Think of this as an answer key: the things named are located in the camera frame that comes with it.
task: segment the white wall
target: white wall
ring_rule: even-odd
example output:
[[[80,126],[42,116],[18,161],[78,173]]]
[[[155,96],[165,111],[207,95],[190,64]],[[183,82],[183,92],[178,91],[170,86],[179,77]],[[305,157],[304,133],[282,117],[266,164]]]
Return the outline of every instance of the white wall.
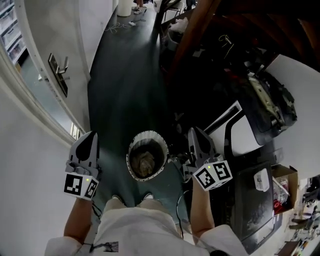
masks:
[[[63,194],[69,149],[0,89],[0,255],[42,256],[75,199]]]
[[[320,73],[280,55],[267,69],[295,99],[297,122],[274,139],[283,148],[285,166],[298,170],[299,178],[320,174]]]
[[[79,0],[82,42],[89,71],[104,29],[117,5],[118,0]]]

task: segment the cable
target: cable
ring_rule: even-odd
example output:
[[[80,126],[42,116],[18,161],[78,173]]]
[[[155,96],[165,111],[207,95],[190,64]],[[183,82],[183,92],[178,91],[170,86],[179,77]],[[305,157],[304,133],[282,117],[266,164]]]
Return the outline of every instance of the cable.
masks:
[[[92,210],[95,216],[97,216],[97,218],[100,220],[100,215],[96,212],[94,206],[92,205]]]
[[[97,216],[97,218],[100,220],[100,217],[102,215],[102,211],[99,209],[99,207],[95,204],[94,201],[92,201],[92,210],[93,210],[94,215]]]
[[[95,204],[94,201],[92,201],[92,205],[93,205],[95,208],[97,208],[97,210],[99,210],[100,214],[102,214],[102,211],[99,209],[99,207]]]
[[[146,11],[147,11],[147,8],[145,8],[144,13],[142,14],[142,16],[141,16],[141,17],[145,16]],[[135,20],[135,19],[131,20],[131,22],[133,22],[133,23],[137,23],[137,22],[145,22],[145,21],[146,21],[146,20],[145,20],[145,19],[143,19],[143,18],[138,19],[138,20]]]
[[[223,39],[220,40],[220,38],[222,38],[222,37],[224,37],[224,39],[226,40],[226,43],[225,43],[222,47],[225,47],[228,43],[229,43],[230,45],[232,44],[231,41],[229,40],[229,36],[228,36],[227,34],[223,34],[222,36],[219,37],[218,40],[219,40],[220,42],[223,41]],[[227,57],[228,53],[230,52],[231,48],[234,47],[234,45],[235,45],[235,44],[232,44],[232,46],[229,48],[229,50],[227,51],[226,55],[224,56],[224,59]]]
[[[186,191],[183,192],[182,195],[180,195],[178,201],[176,202],[176,208],[175,208],[176,217],[177,217],[178,220],[179,220],[179,227],[180,227],[180,230],[181,230],[182,239],[184,239],[184,230],[183,230],[183,228],[182,228],[181,219],[180,219],[179,214],[178,214],[178,206],[179,206],[179,202],[180,202],[181,198],[185,195],[185,193],[187,193],[187,192],[189,192],[189,191],[192,191],[192,189],[186,190]]]
[[[119,22],[117,22],[115,25],[113,25],[112,27],[109,27],[104,31],[111,31],[111,34],[113,34],[113,33],[117,33],[118,29],[130,29],[130,28],[132,28],[132,26],[127,26],[125,24],[120,24]]]

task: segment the white pants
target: white pants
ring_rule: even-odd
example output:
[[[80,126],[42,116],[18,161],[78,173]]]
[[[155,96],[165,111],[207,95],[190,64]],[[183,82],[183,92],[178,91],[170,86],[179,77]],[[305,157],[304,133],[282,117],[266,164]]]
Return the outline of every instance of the white pants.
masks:
[[[170,215],[169,211],[162,205],[162,203],[155,199],[145,199],[136,207],[150,209],[150,210],[158,210],[165,214]],[[127,207],[119,199],[112,198],[108,202],[106,202],[103,213],[109,210],[122,209],[122,208],[127,208]]]

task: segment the door handle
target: door handle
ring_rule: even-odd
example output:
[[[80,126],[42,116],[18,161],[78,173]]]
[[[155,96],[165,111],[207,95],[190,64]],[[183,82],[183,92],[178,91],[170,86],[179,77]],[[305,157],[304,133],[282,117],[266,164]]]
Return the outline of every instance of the door handle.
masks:
[[[57,70],[57,74],[64,74],[66,73],[67,69],[68,69],[68,66],[69,66],[69,57],[65,57],[64,59],[64,65],[63,65],[63,68],[58,68]]]
[[[51,70],[55,76],[55,79],[57,80],[63,94],[67,97],[68,96],[68,86],[67,86],[65,80],[70,79],[70,77],[64,78],[62,76],[62,74],[66,73],[66,71],[68,69],[69,58],[65,57],[63,68],[59,67],[59,65],[56,62],[56,58],[52,53],[50,53],[50,55],[49,55],[48,62],[49,62],[50,68],[51,68]]]

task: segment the door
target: door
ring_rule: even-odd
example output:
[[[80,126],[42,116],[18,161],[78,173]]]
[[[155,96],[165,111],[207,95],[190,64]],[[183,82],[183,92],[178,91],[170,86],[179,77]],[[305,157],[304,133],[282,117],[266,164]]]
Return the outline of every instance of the door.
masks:
[[[79,0],[15,0],[15,8],[23,39],[39,74],[79,130],[90,131],[90,75],[82,44]],[[54,59],[59,68],[52,66]]]

